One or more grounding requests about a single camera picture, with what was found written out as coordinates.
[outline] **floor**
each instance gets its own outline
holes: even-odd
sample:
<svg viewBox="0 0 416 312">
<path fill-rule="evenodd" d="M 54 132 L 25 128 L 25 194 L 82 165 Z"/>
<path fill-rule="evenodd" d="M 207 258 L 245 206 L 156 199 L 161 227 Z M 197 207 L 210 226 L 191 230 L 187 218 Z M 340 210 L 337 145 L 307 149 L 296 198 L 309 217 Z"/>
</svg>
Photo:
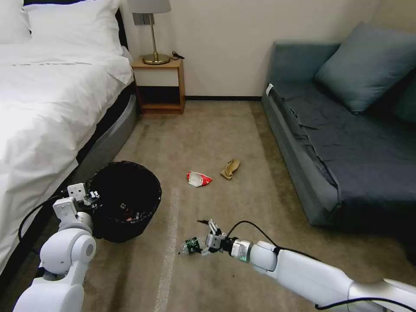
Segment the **floor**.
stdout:
<svg viewBox="0 0 416 312">
<path fill-rule="evenodd" d="M 232 158 L 241 166 L 228 181 L 220 171 Z M 185 239 L 208 233 L 196 222 L 204 218 L 214 218 L 223 231 L 250 220 L 278 244 L 307 252 L 360 282 L 388 277 L 416 285 L 416 267 L 393 239 L 308 225 L 259 102 L 187 102 L 182 116 L 146 115 L 119 160 L 153 171 L 162 202 L 141 236 L 123 244 L 97 242 L 83 312 L 315 311 L 226 254 L 178 255 Z M 212 177 L 212 183 L 194 188 L 186 181 L 189 170 Z M 244 224 L 234 234 L 265 240 Z"/>
</svg>

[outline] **black trash can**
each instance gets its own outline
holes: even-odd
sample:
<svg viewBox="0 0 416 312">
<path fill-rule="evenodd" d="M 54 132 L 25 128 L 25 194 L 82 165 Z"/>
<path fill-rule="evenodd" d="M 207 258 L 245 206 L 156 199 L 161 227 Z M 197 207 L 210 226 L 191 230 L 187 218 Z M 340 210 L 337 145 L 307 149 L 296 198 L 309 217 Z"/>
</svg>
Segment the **black trash can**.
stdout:
<svg viewBox="0 0 416 312">
<path fill-rule="evenodd" d="M 155 175 L 135 162 L 111 162 L 88 182 L 100 199 L 90 211 L 96 238 L 123 243 L 143 233 L 162 198 Z"/>
</svg>

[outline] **white duvet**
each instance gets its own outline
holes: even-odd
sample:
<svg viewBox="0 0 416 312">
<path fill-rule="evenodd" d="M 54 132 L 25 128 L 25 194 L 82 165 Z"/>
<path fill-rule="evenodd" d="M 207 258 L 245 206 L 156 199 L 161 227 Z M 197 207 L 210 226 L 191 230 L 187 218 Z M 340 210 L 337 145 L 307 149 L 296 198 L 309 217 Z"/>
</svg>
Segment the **white duvet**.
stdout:
<svg viewBox="0 0 416 312">
<path fill-rule="evenodd" d="M 75 169 L 78 151 L 131 81 L 125 57 L 0 45 L 0 272 L 22 219 Z"/>
</svg>

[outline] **red and white snack wrapper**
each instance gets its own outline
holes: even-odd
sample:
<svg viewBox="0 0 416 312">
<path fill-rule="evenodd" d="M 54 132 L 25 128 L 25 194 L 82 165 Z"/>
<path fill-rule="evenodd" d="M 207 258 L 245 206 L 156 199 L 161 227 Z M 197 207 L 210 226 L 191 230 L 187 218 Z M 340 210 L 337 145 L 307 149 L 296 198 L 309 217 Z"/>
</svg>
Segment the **red and white snack wrapper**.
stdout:
<svg viewBox="0 0 416 312">
<path fill-rule="evenodd" d="M 188 178 L 188 183 L 194 187 L 205 186 L 212 181 L 210 177 L 194 171 L 189 171 L 186 178 Z"/>
</svg>

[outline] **crumpled plastic bottle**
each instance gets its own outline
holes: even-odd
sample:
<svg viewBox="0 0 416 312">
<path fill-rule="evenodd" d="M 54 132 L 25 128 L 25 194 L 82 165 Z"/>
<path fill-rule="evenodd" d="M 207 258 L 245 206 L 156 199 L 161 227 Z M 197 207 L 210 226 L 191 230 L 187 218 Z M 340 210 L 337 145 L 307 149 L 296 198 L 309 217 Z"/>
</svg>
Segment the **crumpled plastic bottle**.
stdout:
<svg viewBox="0 0 416 312">
<path fill-rule="evenodd" d="M 200 237 L 193 237 L 185 241 L 182 244 L 180 254 L 201 254 L 205 255 L 207 247 L 205 245 L 205 239 Z"/>
</svg>

